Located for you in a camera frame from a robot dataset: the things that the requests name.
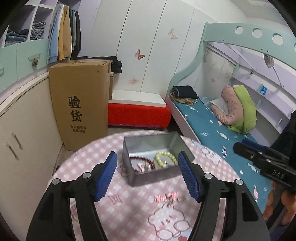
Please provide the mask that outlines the teal patterned bedsheet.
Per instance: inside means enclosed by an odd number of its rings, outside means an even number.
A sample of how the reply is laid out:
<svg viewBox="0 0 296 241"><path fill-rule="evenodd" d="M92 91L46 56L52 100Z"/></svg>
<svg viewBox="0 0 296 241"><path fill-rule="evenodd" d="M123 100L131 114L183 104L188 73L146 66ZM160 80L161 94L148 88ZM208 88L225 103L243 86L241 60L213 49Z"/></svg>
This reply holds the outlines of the teal patterned bedsheet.
<svg viewBox="0 0 296 241"><path fill-rule="evenodd" d="M236 133L222 124L210 109L211 102L204 103L200 98L193 105L173 101L200 143L207 147L214 160L224 159L242 179L253 194L260 210L265 209L271 191L271 181L260 175L260 169L252 161L234 153L233 145L244 139L255 141L251 134Z"/></svg>

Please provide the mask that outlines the dark metal tin box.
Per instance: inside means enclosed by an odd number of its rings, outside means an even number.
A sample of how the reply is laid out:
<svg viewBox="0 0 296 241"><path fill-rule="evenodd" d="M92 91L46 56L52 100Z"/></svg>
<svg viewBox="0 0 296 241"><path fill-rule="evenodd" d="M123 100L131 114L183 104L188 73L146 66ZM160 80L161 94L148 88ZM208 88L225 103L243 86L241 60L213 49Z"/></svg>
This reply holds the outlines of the dark metal tin box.
<svg viewBox="0 0 296 241"><path fill-rule="evenodd" d="M137 187L180 175L178 154L182 151L194 161L193 153L178 133L125 137L122 159L129 185ZM144 162L152 165L151 171L140 172L137 164Z"/></svg>

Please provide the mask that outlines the pink checkered tablecloth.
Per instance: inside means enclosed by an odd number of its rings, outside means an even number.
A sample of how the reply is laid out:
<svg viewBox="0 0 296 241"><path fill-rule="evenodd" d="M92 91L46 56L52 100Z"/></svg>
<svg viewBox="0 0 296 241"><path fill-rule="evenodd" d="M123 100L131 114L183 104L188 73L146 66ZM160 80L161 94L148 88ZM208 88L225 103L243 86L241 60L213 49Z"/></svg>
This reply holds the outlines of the pink checkered tablecloth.
<svg viewBox="0 0 296 241"><path fill-rule="evenodd" d="M91 142L69 157L56 171L54 178L69 181L105 161L110 152L122 155L125 137L149 135L149 131L132 131L113 135ZM232 182L238 174L224 160L214 160L207 147L184 138L193 153L195 163L205 172ZM156 195L177 192L186 201L176 202L173 207L154 202ZM95 205L109 240L186 240L197 217L200 204L189 195L181 176L144 186L128 185L127 173L122 160L118 160L107 194Z"/></svg>

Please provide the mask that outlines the red bench with white top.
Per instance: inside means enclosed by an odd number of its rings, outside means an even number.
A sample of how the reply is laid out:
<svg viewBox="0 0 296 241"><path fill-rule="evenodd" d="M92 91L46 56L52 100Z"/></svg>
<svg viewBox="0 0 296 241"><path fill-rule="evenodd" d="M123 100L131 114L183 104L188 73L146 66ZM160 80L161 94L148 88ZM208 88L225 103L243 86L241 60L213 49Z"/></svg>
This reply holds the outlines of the red bench with white top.
<svg viewBox="0 0 296 241"><path fill-rule="evenodd" d="M108 103L108 125L166 129L171 111L159 94L113 90Z"/></svg>

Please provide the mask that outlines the hanging clothes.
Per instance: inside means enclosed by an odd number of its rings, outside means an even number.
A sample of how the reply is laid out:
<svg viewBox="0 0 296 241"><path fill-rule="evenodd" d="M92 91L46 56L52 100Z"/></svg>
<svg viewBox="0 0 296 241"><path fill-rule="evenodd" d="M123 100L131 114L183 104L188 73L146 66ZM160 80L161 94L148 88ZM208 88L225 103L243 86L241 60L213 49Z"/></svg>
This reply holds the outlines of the hanging clothes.
<svg viewBox="0 0 296 241"><path fill-rule="evenodd" d="M76 59L81 50L79 13L68 5L57 3L49 31L47 63Z"/></svg>

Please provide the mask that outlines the pink bear charm keychain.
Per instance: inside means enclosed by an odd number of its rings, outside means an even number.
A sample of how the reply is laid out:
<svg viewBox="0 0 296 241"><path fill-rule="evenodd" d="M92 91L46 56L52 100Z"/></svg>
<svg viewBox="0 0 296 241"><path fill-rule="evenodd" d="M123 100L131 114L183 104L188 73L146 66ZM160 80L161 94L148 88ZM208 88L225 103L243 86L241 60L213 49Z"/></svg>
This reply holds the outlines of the pink bear charm keychain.
<svg viewBox="0 0 296 241"><path fill-rule="evenodd" d="M168 207L173 207L176 202L186 201L186 197L178 195L177 192L169 192L165 195L156 195L154 197L154 202L156 203L166 203Z"/></svg>

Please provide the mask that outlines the teal drawer unit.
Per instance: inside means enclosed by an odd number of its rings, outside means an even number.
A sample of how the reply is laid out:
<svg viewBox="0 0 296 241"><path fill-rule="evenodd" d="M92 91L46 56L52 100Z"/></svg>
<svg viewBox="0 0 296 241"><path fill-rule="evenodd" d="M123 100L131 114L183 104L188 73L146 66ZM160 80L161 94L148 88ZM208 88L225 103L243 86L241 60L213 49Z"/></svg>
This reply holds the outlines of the teal drawer unit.
<svg viewBox="0 0 296 241"><path fill-rule="evenodd" d="M47 66L48 39L13 44L1 49L1 91Z"/></svg>

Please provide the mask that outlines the folded dark clothes on bed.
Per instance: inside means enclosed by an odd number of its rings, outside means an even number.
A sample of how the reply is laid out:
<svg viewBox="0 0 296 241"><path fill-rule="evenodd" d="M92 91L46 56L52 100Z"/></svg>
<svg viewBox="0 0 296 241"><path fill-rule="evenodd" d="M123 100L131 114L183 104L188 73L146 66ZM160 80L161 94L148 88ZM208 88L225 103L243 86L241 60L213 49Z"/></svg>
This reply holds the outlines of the folded dark clothes on bed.
<svg viewBox="0 0 296 241"><path fill-rule="evenodd" d="M198 95L190 85L173 86L170 90L170 99L178 103L193 105L198 100Z"/></svg>

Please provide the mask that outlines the teal bed frame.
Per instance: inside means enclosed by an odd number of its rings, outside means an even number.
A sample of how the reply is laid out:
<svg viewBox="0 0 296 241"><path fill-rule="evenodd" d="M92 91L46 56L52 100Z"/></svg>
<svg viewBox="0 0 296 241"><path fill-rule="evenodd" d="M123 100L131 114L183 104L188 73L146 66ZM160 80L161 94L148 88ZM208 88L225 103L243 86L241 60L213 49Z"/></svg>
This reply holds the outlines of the teal bed frame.
<svg viewBox="0 0 296 241"><path fill-rule="evenodd" d="M257 111L251 133L272 142L295 111L295 38L257 25L205 23L198 43L169 87L187 84L217 99L226 85L244 85Z"/></svg>

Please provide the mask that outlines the beige cabinet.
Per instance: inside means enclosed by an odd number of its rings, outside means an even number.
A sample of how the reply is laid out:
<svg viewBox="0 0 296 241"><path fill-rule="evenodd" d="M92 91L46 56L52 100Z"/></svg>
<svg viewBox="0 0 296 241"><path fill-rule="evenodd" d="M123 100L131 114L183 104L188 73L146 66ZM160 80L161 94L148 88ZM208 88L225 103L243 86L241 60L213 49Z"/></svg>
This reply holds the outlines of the beige cabinet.
<svg viewBox="0 0 296 241"><path fill-rule="evenodd" d="M61 147L44 73L1 104L1 214L19 240L26 239Z"/></svg>

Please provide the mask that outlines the black clothes pile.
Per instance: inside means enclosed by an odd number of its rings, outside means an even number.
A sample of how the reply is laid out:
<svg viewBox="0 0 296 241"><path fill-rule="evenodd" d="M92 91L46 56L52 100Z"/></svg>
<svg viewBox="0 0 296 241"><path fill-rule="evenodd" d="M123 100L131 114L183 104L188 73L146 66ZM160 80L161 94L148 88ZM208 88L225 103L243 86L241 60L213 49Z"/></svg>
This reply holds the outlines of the black clothes pile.
<svg viewBox="0 0 296 241"><path fill-rule="evenodd" d="M111 72L114 74L122 73L122 63L117 59L116 56L98 56L98 57L88 57L88 56L80 56L77 57L76 60L110 60L111 61Z"/></svg>

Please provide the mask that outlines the white cubby shelf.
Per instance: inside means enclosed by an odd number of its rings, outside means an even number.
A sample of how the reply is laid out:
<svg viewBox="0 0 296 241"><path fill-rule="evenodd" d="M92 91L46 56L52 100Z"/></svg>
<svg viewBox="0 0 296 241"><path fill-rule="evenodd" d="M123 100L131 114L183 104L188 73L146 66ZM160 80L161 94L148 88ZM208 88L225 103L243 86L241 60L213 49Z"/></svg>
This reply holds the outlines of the white cubby shelf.
<svg viewBox="0 0 296 241"><path fill-rule="evenodd" d="M45 22L42 39L49 37L51 22L53 20L53 13L58 1L54 0L35 0L28 1L20 10L17 11L16 16L10 21L10 24L1 36L1 48L8 46L6 43L6 36L8 30L17 31L28 29L26 41L32 40L32 27L35 23Z"/></svg>

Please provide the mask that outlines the pink and green pillow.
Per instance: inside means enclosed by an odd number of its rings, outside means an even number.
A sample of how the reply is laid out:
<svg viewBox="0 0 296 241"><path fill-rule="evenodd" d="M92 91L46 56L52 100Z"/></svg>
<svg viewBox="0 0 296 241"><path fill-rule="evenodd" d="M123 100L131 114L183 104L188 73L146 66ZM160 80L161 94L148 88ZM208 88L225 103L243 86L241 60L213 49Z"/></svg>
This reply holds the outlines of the pink and green pillow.
<svg viewBox="0 0 296 241"><path fill-rule="evenodd" d="M210 108L218 120L233 132L247 134L256 126L256 107L244 85L226 86Z"/></svg>

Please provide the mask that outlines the tall cardboard box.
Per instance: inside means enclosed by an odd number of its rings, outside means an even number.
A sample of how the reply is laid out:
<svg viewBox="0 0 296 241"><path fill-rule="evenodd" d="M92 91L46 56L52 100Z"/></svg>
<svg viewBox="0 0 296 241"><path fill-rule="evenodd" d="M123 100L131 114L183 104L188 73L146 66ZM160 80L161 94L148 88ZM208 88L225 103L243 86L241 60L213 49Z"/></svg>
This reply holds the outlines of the tall cardboard box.
<svg viewBox="0 0 296 241"><path fill-rule="evenodd" d="M49 68L52 106L67 150L106 137L110 74L110 60L70 60Z"/></svg>

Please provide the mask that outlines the pink star charm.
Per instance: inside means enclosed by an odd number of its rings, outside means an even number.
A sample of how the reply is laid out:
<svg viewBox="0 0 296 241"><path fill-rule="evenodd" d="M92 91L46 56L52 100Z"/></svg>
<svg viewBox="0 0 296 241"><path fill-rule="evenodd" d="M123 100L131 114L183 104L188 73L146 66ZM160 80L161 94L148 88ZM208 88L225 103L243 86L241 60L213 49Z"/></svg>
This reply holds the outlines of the pink star charm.
<svg viewBox="0 0 296 241"><path fill-rule="evenodd" d="M140 172L149 172L152 170L152 165L150 163L144 162L144 163L138 163L137 164Z"/></svg>

